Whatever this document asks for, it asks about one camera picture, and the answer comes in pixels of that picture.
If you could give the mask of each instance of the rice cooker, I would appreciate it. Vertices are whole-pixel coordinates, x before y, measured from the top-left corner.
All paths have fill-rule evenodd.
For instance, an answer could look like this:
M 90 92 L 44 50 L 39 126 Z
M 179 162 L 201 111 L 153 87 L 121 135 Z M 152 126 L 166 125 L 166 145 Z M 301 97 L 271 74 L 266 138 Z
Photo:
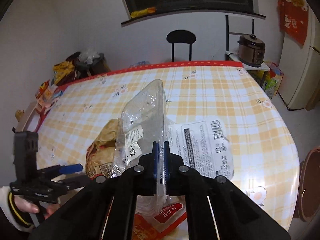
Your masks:
M 253 34 L 246 34 L 240 36 L 238 43 L 240 61 L 252 67 L 260 67 L 266 49 L 264 42 Z

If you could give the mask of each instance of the checkered tablecloth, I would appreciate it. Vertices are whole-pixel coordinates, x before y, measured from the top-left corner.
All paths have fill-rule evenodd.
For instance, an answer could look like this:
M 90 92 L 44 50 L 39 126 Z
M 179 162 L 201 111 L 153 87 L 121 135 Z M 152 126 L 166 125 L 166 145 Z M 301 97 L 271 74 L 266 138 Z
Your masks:
M 232 182 L 288 230 L 298 191 L 297 150 L 278 111 L 240 63 L 174 62 L 119 72 L 66 88 L 40 127 L 38 168 L 85 166 L 86 150 L 103 126 L 161 79 L 171 121 L 223 120 L 234 159 Z M 185 230 L 184 221 L 167 238 L 182 239 Z

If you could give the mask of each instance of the plastic wrap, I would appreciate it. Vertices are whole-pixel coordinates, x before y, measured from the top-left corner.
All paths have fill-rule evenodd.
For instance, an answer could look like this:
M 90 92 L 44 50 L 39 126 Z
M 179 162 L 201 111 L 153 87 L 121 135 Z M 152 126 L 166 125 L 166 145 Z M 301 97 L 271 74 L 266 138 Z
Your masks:
M 166 201 L 164 177 L 165 94 L 162 81 L 153 80 L 123 109 L 121 114 L 112 177 L 139 163 L 142 155 L 152 152 L 154 141 L 159 143 L 157 160 L 157 191 L 153 197 L 138 196 L 136 212 L 157 215 Z
M 86 63 L 87 65 L 91 65 L 95 58 L 99 58 L 100 55 L 95 52 L 93 49 L 87 49 L 86 51 L 82 52 L 78 59 L 82 63 Z

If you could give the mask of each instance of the yellow object on windowsill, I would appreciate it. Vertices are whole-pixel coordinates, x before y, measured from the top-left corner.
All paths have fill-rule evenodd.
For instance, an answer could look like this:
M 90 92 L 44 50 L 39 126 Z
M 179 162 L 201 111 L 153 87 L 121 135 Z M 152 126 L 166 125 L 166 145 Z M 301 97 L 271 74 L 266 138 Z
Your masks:
M 137 17 L 141 17 L 150 13 L 155 13 L 156 12 L 156 8 L 155 7 L 150 7 L 141 11 L 134 11 L 130 14 L 131 18 L 137 18 Z

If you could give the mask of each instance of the red table edge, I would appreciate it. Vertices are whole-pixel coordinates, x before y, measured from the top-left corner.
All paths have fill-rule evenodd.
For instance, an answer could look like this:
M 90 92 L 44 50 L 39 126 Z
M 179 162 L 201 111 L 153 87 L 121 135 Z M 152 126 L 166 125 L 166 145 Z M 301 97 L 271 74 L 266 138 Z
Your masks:
M 241 62 L 228 61 L 228 60 L 207 60 L 207 61 L 198 60 L 198 61 L 180 61 L 180 62 L 167 62 L 167 63 L 159 63 L 159 64 L 150 64 L 150 65 L 129 67 L 129 68 L 121 69 L 121 70 L 115 70 L 115 71 L 107 72 L 104 74 L 98 74 L 98 75 L 94 75 L 91 77 L 75 80 L 73 82 L 70 82 L 70 83 L 67 83 L 65 85 L 58 87 L 55 92 L 58 92 L 60 90 L 65 91 L 67 89 L 67 87 L 70 85 L 80 83 L 83 81 L 87 81 L 87 80 L 91 80 L 91 79 L 95 79 L 95 78 L 99 78 L 99 77 L 105 77 L 105 76 L 111 76 L 111 75 L 115 75 L 115 74 L 128 73 L 128 72 L 147 70 L 147 69 L 157 69 L 157 68 L 167 68 L 167 67 L 189 67 L 189 66 L 212 66 L 212 67 L 229 66 L 229 67 L 243 68 L 243 65 Z M 38 132 L 38 130 L 41 127 L 47 114 L 40 115 L 40 120 L 39 120 L 39 123 L 38 123 L 38 126 L 37 126 L 35 132 Z

